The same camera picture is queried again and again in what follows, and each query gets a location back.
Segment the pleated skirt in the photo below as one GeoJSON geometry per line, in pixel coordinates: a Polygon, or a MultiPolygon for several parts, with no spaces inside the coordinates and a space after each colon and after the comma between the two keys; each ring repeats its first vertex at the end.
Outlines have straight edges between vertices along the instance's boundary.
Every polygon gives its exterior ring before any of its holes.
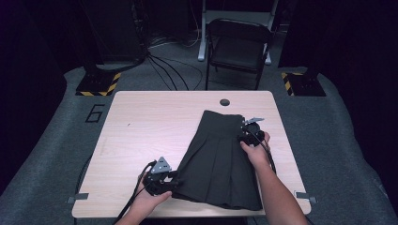
{"type": "Polygon", "coordinates": [[[243,121],[242,115],[204,111],[178,166],[174,198],[227,209],[263,208],[253,165],[237,140],[243,121]]]}

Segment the forearm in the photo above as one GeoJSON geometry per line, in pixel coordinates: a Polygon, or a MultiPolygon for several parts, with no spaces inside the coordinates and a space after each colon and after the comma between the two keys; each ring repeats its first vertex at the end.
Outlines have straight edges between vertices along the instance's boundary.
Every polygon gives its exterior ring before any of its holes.
{"type": "Polygon", "coordinates": [[[260,165],[255,170],[269,223],[307,224],[296,199],[273,170],[267,164],[260,165]]]}
{"type": "Polygon", "coordinates": [[[139,225],[145,217],[139,210],[129,210],[115,225],[139,225]]]}

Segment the gray carpet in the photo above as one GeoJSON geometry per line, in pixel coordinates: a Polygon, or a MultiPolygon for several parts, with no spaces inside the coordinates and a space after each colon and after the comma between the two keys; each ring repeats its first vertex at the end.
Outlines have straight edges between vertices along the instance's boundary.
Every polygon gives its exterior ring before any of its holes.
{"type": "MultiPolygon", "coordinates": [[[[277,68],[284,34],[278,34],[271,48],[272,65],[265,68],[260,90],[273,93],[307,192],[318,199],[308,218],[314,224],[398,224],[390,202],[375,171],[364,161],[353,134],[349,114],[334,85],[324,76],[319,81],[326,97],[290,97],[284,88],[283,71],[304,68],[277,68]]],[[[151,48],[153,55],[168,61],[184,78],[190,90],[205,88],[206,63],[197,61],[199,45],[179,44],[151,48]]],[[[116,68],[121,65],[107,65],[116,68]]],[[[168,67],[178,90],[184,83],[168,67]]],[[[146,60],[122,73],[115,91],[169,90],[170,79],[163,79],[146,60]]],[[[240,90],[223,83],[220,70],[209,90],[240,90]]],[[[72,224],[72,204],[84,162],[92,154],[114,95],[77,97],[75,88],[84,76],[82,68],[65,74],[68,89],[56,114],[27,161],[0,197],[0,224],[72,224]],[[85,119],[94,104],[104,104],[98,123],[85,119]]],[[[240,83],[254,82],[245,77],[240,83]]],[[[78,219],[78,224],[111,224],[110,219],[78,219]]],[[[249,224],[267,224],[264,217],[248,218],[249,224]]]]}

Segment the yellow black caution tape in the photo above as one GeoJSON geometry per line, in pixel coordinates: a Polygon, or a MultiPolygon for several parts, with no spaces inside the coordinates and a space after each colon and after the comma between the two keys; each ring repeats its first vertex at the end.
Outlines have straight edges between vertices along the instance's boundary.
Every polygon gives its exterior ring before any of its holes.
{"type": "Polygon", "coordinates": [[[289,96],[294,96],[295,94],[293,93],[292,85],[290,84],[290,81],[287,79],[287,74],[293,74],[293,75],[302,75],[302,73],[282,73],[282,78],[284,82],[284,87],[286,88],[287,94],[289,96]]]}
{"type": "Polygon", "coordinates": [[[116,85],[117,85],[117,82],[119,81],[120,75],[121,75],[120,73],[117,73],[114,76],[114,79],[112,80],[112,83],[106,92],[83,92],[83,91],[78,92],[77,91],[76,96],[110,96],[116,88],[116,85]]]}

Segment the wooden table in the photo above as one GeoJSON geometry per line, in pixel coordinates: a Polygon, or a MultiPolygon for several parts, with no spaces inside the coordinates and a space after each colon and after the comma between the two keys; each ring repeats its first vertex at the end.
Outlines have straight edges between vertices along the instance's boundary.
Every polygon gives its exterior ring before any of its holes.
{"type": "MultiPolygon", "coordinates": [[[[279,178],[293,193],[305,192],[273,95],[268,91],[123,91],[114,101],[99,136],[72,214],[76,218],[115,218],[126,204],[144,166],[165,157],[173,170],[186,153],[204,110],[241,114],[258,122],[279,178]],[[228,99],[229,106],[220,104],[228,99]]],[[[297,199],[305,214],[307,200],[297,199]]],[[[227,210],[206,203],[169,199],[151,218],[260,216],[264,211],[227,210]]]]}

